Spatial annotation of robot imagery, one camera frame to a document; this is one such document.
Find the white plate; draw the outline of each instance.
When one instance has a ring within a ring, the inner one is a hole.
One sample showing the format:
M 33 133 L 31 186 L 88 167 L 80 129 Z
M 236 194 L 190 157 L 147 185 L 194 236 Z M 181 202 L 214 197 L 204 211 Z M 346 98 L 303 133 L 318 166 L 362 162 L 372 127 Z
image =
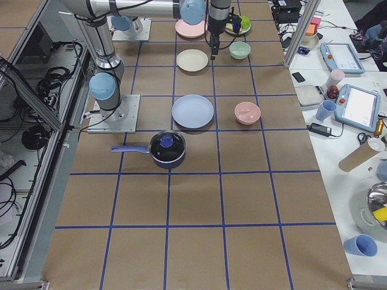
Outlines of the white plate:
M 200 50 L 184 50 L 178 54 L 176 62 L 185 71 L 199 71 L 206 67 L 208 57 Z
M 207 98 L 201 95 L 185 95 L 174 103 L 172 116 L 182 127 L 200 128 L 211 121 L 213 106 Z

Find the phone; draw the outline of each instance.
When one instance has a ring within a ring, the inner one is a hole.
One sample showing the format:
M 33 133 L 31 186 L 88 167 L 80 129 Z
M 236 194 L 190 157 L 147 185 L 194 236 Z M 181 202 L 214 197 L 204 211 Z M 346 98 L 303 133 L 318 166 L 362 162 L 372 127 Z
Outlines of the phone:
M 304 77 L 299 73 L 299 72 L 294 72 L 293 74 L 291 74 L 297 82 L 299 83 L 302 83 L 305 81 Z
M 288 48 L 291 42 L 291 37 L 287 37 L 284 41 L 282 41 L 282 48 Z

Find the light green bowl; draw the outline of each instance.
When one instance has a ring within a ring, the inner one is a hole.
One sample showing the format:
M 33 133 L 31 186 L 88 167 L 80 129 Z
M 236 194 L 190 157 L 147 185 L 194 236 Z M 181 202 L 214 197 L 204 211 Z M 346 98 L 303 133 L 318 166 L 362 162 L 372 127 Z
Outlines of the light green bowl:
M 252 48 L 245 42 L 237 41 L 230 45 L 229 50 L 234 59 L 245 59 Z

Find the cardboard tube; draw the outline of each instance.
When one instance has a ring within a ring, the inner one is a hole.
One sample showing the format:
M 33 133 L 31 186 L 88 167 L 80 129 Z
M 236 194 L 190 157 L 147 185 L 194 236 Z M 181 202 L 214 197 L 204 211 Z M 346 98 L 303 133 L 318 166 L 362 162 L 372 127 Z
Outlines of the cardboard tube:
M 341 170 L 349 172 L 384 149 L 385 144 L 381 140 L 377 138 L 370 138 L 366 143 L 340 161 L 339 167 Z

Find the blue handle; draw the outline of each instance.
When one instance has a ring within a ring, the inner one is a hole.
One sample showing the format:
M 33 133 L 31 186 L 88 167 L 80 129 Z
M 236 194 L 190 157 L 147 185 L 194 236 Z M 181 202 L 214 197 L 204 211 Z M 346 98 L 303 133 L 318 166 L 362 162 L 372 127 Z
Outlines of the blue handle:
M 142 145 L 122 145 L 122 146 L 113 146 L 111 152 L 140 152 L 148 154 L 149 150 L 147 146 Z

